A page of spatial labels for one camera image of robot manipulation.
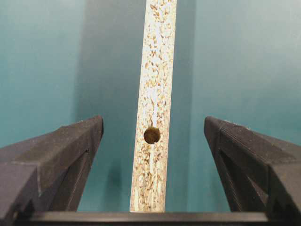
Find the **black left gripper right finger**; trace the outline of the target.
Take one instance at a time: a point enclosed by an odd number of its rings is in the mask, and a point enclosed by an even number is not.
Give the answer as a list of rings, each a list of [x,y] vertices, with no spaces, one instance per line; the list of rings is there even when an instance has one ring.
[[[213,116],[204,135],[233,212],[301,223],[301,148]]]

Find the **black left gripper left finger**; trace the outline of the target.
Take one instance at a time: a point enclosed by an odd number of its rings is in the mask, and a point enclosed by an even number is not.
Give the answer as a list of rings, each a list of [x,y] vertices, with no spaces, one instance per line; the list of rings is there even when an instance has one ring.
[[[99,115],[0,150],[0,223],[19,213],[76,211],[103,136]]]

